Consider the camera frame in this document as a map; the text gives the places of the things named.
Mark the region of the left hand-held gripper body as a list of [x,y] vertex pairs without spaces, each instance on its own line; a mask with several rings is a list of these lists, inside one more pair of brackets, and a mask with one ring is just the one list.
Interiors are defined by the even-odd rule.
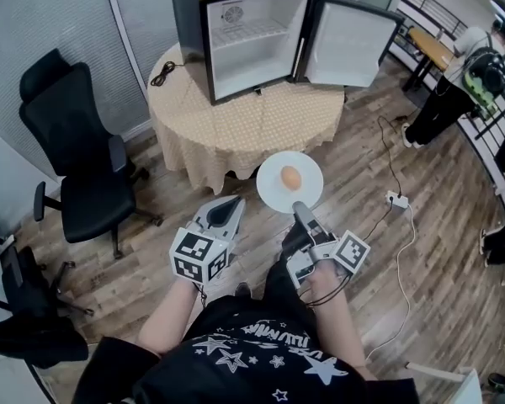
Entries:
[[190,221],[179,227],[169,249],[173,273],[195,284],[208,284],[231,262],[236,222],[223,227]]

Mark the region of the person's right hand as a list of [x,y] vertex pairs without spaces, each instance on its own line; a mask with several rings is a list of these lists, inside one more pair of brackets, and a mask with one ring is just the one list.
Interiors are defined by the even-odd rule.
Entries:
[[313,292],[326,294],[340,285],[338,270],[334,262],[321,261],[315,265],[314,272],[308,277]]

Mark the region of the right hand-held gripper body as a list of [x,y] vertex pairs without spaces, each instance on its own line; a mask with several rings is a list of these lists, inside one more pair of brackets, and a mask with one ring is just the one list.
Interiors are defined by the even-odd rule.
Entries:
[[300,223],[292,226],[282,242],[282,256],[296,288],[300,288],[314,272],[316,264],[324,260],[332,260],[340,271],[352,278],[369,251],[370,246],[351,231],[337,237],[319,226],[307,231]]

